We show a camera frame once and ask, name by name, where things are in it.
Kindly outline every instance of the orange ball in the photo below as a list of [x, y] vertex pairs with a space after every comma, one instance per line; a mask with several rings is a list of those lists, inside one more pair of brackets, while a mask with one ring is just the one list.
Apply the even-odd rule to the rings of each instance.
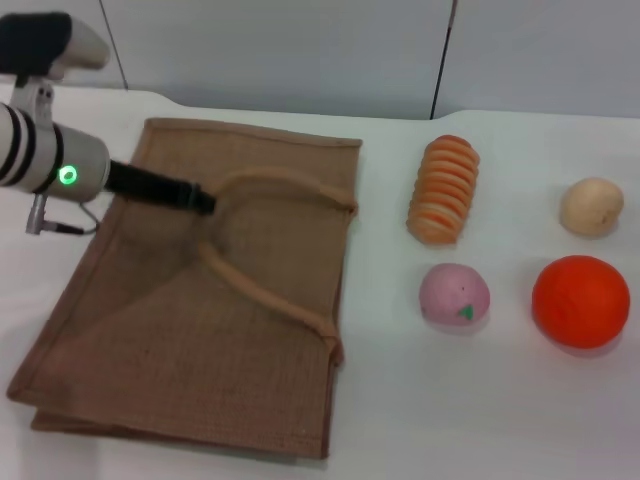
[[629, 316], [629, 287], [615, 268], [572, 255], [550, 263], [533, 287], [533, 316], [553, 340], [597, 348], [613, 340]]

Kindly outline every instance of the pink ball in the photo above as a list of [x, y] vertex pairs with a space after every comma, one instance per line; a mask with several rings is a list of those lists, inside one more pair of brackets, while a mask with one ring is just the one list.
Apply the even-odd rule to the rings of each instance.
[[420, 285], [422, 315], [446, 325], [469, 325], [489, 310], [489, 287], [473, 268], [441, 263], [425, 275]]

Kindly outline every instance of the green leaf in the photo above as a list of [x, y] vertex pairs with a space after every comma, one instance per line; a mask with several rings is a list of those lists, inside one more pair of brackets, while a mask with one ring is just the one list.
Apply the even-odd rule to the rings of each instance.
[[458, 312], [461, 317], [467, 317], [467, 320], [473, 320], [473, 305], [467, 305]]

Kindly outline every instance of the green light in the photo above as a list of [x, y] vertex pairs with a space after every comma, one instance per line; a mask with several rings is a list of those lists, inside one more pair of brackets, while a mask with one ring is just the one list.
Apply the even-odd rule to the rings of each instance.
[[58, 178], [60, 179], [60, 183], [63, 185], [72, 185], [76, 183], [76, 180], [78, 180], [78, 171], [76, 170], [76, 167], [67, 165], [58, 171]]

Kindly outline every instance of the white wall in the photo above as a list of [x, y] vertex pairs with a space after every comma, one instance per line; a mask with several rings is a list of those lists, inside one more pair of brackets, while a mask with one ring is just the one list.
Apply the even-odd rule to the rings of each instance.
[[640, 1], [460, 0], [437, 115], [640, 117]]
[[450, 0], [104, 0], [131, 88], [187, 105], [428, 118]]
[[[2, 0], [0, 2], [0, 16], [12, 12], [46, 12], [54, 10], [66, 11], [79, 18], [96, 30], [105, 41], [109, 42], [107, 24], [102, 15], [98, 0]], [[115, 55], [111, 55], [111, 61], [101, 71], [70, 71], [64, 83], [115, 88], [124, 87]]]

